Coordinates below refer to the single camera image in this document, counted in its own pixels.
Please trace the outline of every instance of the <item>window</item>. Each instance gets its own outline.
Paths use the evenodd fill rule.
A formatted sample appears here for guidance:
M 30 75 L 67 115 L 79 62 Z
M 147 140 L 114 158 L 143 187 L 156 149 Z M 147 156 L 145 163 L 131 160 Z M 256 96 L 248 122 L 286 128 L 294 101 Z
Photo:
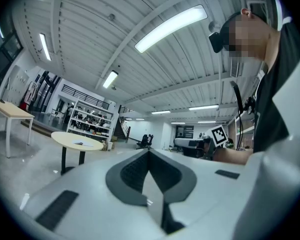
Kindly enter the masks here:
M 11 12 L 7 10 L 0 19 L 0 85 L 22 49 L 13 25 Z

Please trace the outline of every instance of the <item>fluorescent light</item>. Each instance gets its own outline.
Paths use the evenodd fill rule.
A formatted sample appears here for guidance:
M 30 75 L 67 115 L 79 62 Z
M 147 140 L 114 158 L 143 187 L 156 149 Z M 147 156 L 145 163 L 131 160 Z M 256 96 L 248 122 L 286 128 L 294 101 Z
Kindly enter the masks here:
M 45 34 L 42 34 L 42 33 L 40 33 L 39 35 L 40 35 L 40 40 L 41 40 L 41 44 L 42 44 L 45 56 L 48 61 L 51 61 L 50 53 L 48 51 L 48 46 L 47 46 L 47 42 L 46 42 L 46 36 L 45 36 Z
M 0 27 L 0 36 L 1 38 L 4 38 L 4 34 L 2 34 L 1 27 Z
M 214 124 L 216 121 L 199 121 L 199 124 Z
M 118 73 L 116 71 L 112 70 L 110 75 L 105 80 L 103 87 L 108 88 L 109 85 L 116 79 L 117 76 L 118 76 Z
M 158 112 L 151 112 L 151 114 L 166 114 L 166 113 L 171 113 L 170 111 L 158 111 Z
M 172 18 L 163 22 L 161 25 L 157 26 L 144 38 L 142 38 L 134 47 L 140 53 L 143 53 L 149 47 L 153 46 L 155 43 L 172 34 L 173 32 L 192 23 L 206 19 L 207 17 L 208 15 L 202 5 L 192 7 L 173 16 Z
M 197 107 L 190 107 L 189 110 L 211 110 L 211 109 L 218 109 L 219 105 L 211 105 L 211 106 L 197 106 Z

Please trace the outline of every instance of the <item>black chair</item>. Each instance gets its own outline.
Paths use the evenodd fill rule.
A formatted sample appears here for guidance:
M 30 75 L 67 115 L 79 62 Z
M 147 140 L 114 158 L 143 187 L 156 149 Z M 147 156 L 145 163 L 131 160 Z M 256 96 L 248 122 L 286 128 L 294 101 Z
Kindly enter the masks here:
M 147 145 L 148 145 L 148 136 L 146 134 L 143 135 L 142 141 L 138 142 L 137 145 L 139 146 L 139 147 L 136 148 L 137 150 L 146 148 Z

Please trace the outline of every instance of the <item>black shirt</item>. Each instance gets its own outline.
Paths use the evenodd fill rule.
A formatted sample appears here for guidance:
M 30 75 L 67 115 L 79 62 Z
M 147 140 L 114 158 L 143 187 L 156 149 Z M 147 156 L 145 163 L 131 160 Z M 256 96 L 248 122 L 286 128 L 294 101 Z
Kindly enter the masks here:
M 265 151 L 288 136 L 288 129 L 272 98 L 300 60 L 300 34 L 293 22 L 283 25 L 279 51 L 272 69 L 261 80 L 256 94 L 253 152 Z

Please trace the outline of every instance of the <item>vr headset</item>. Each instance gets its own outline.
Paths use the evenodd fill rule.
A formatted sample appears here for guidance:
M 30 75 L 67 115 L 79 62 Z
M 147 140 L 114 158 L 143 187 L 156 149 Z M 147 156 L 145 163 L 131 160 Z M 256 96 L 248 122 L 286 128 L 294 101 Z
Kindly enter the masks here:
M 222 25 L 220 32 L 214 32 L 209 35 L 209 40 L 212 45 L 213 51 L 217 54 L 219 53 L 222 48 L 224 47 L 227 51 L 230 51 L 229 47 L 229 23 L 241 12 L 236 12 L 232 14 L 228 20 Z

